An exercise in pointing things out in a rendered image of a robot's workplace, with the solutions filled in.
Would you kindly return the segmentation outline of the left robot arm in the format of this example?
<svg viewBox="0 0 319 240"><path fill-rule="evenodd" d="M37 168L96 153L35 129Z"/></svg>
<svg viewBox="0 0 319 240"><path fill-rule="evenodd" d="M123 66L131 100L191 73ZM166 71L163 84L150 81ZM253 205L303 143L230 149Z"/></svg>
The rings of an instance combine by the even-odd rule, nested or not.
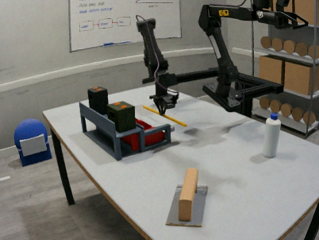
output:
<svg viewBox="0 0 319 240"><path fill-rule="evenodd" d="M203 32L206 32L213 47L220 75L217 78L217 84L215 82L206 83L204 87L230 109L240 106L240 103L229 94L231 83L236 82L240 75L225 46L221 34L221 18L228 17L241 21L258 21L259 23L268 24L266 14L270 10L263 9L271 8L271 0L252 1L252 8L203 5L198 19L200 28L203 29Z"/></svg>

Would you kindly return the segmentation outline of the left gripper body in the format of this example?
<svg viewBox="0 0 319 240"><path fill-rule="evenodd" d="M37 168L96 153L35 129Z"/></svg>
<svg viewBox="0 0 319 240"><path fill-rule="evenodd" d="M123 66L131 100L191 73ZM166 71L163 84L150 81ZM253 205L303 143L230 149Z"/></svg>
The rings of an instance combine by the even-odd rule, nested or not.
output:
<svg viewBox="0 0 319 240"><path fill-rule="evenodd" d="M266 19L267 19L267 23L269 25L274 25L276 29L278 29L278 11L282 11L283 13L285 13L286 15L290 16L293 18L293 13L291 12L285 12L284 11L284 7L283 6L280 6L278 4L278 0L275 4L276 6L276 11L267 11L267 14L266 14ZM284 25L289 25L289 19L283 17L283 21L284 21Z"/></svg>

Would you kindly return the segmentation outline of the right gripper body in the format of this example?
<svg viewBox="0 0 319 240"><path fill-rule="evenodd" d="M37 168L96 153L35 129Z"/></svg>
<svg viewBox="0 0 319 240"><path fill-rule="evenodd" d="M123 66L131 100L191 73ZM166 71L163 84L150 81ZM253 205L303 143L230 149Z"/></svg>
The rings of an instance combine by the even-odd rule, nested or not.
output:
<svg viewBox="0 0 319 240"><path fill-rule="evenodd" d="M176 95L167 93L167 90L160 88L158 85L155 85L155 86L156 86L156 94L149 95L149 98L156 101L156 103L159 104L159 103L162 103L163 101L165 101L166 104L176 103L177 99L179 99L179 97L177 97Z"/></svg>

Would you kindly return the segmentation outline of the grey metal shelf rack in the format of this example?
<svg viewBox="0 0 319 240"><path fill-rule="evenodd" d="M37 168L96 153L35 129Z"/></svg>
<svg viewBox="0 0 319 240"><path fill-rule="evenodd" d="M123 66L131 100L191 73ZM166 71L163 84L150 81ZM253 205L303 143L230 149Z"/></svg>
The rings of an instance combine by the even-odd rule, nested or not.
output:
<svg viewBox="0 0 319 240"><path fill-rule="evenodd" d="M151 149L171 143L171 132L175 131L174 126L171 126L170 124L157 126L150 130L144 130L143 126L136 123L136 129L118 133L115 128L115 123L107 118L107 114L100 115L98 112L90 109L81 102L79 102L79 111L83 133L85 133L86 136L88 136L92 141L94 141L117 161L122 160L122 157L129 154L139 151L144 153ZM95 124L96 129L87 131L86 119ZM145 136L155 134L163 130L165 134L164 140L145 146ZM139 149L132 151L131 146L122 141L120 137L125 137L135 133L138 133Z"/></svg>

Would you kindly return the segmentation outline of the white bottle with blue cap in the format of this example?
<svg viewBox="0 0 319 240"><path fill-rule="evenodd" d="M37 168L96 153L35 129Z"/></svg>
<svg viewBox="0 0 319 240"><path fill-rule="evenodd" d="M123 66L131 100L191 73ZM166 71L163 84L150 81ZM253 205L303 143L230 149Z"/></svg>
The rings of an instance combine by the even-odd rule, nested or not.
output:
<svg viewBox="0 0 319 240"><path fill-rule="evenodd" d="M279 132L281 122L277 114L271 114L271 118L266 120L266 128L263 142L263 156L272 158L277 154L279 143Z"/></svg>

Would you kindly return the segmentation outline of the sanding float with wooden handle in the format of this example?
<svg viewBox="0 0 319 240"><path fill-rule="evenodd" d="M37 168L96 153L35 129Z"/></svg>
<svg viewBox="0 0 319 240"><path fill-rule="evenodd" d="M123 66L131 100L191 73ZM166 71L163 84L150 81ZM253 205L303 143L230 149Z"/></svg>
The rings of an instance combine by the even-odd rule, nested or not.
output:
<svg viewBox="0 0 319 240"><path fill-rule="evenodd" d="M166 225L202 227L207 186L196 184L197 178L197 168L186 170L183 184L177 184Z"/></svg>

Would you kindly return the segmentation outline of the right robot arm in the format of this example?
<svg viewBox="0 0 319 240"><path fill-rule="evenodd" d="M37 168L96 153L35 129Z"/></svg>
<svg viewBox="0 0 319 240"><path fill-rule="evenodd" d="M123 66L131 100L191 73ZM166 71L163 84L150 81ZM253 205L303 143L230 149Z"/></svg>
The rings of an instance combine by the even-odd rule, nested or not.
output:
<svg viewBox="0 0 319 240"><path fill-rule="evenodd" d="M148 73L149 73L149 77L146 79L154 78L155 71L158 67L158 62L155 56L156 54L159 61L159 69L156 72L156 79L161 86L164 86L165 88L169 88L171 85L171 81L167 77L169 72L167 72L167 74L165 72L168 70L169 65L168 65L167 59L163 58L163 54L161 53L156 43L156 38L155 38L154 30L153 30L153 27L154 29L156 28L156 20L155 18L149 18L149 19L146 19L146 22L147 24L143 20L136 21L136 27L138 26L138 32L140 32L143 39L145 38L143 58L144 58L144 65L145 67L148 67ZM150 60L150 62L148 62L148 60ZM150 65L151 71L150 71L149 65ZM142 80L144 81L146 79L142 79ZM159 87L162 88L161 86ZM167 110L171 108L175 108L175 104L177 104L177 101L176 103L168 103L168 104L166 104L165 101L163 101L163 105L166 107Z"/></svg>

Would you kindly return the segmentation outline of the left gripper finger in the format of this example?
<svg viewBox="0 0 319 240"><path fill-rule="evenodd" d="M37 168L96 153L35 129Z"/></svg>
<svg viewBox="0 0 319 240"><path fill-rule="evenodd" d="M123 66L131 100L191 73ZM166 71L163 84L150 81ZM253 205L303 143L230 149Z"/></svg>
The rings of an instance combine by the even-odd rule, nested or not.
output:
<svg viewBox="0 0 319 240"><path fill-rule="evenodd" d="M303 25L298 25L298 26L294 26L293 29L299 29L299 28L306 27L306 26L309 25L309 22L308 22L308 21L306 21L305 19L303 19L302 17L300 17L298 14L293 13L293 19L297 21L297 18L299 18L300 20L304 21L305 24L303 24Z"/></svg>
<svg viewBox="0 0 319 240"><path fill-rule="evenodd" d="M291 20L294 24L284 25L283 17ZM298 22L282 11L278 11L278 29L286 29L298 25Z"/></svg>

